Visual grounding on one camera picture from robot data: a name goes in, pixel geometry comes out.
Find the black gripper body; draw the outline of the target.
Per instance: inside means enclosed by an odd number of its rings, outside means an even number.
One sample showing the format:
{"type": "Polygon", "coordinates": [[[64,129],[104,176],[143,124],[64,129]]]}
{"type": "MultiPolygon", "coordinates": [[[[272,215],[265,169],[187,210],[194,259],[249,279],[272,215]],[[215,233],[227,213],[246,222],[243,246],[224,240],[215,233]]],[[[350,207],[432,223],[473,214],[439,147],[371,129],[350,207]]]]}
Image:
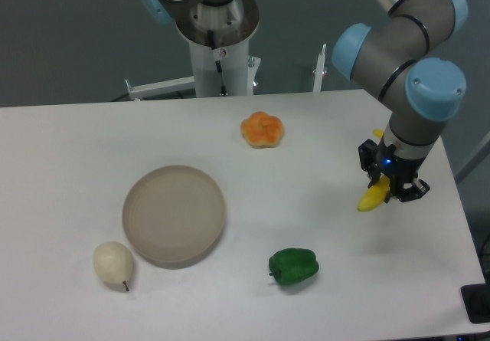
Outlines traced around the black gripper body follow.
{"type": "Polygon", "coordinates": [[[394,144],[386,145],[380,141],[377,148],[376,162],[381,173],[390,180],[390,191],[401,192],[406,184],[413,184],[414,179],[425,158],[405,159],[395,154],[394,144]]]}

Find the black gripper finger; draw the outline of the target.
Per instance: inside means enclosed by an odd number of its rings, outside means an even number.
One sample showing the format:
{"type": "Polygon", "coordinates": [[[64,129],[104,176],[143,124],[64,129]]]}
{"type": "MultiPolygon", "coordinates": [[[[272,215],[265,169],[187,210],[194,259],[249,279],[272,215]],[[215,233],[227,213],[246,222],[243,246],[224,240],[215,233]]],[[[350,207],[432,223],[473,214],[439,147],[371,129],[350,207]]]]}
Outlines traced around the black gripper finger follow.
{"type": "Polygon", "coordinates": [[[377,164],[378,145],[371,139],[365,140],[358,147],[361,169],[367,173],[369,178],[368,188],[377,184],[381,178],[381,170],[377,164]]]}
{"type": "Polygon", "coordinates": [[[390,189],[385,197],[385,202],[388,203],[391,199],[396,199],[399,202],[415,201],[422,198],[429,190],[430,186],[419,179],[409,183],[407,188],[401,182],[390,182],[390,189]]]}

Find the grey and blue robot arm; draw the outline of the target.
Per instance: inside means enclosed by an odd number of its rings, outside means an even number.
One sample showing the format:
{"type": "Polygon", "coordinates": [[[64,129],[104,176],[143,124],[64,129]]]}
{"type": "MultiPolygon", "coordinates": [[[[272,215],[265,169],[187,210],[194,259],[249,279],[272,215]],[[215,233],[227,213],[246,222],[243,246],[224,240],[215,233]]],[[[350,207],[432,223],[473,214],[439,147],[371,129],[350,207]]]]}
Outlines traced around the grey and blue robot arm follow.
{"type": "MultiPolygon", "coordinates": [[[[337,40],[332,63],[391,112],[378,141],[358,149],[370,180],[358,209],[410,202],[430,189],[418,171],[446,123],[459,109],[466,78],[430,51],[466,22],[466,0],[377,0],[390,17],[376,31],[349,27],[337,40]]],[[[225,97],[253,92],[254,59],[248,42],[259,24],[254,0],[141,0],[154,19],[174,22],[191,52],[195,93],[225,97]]]]}

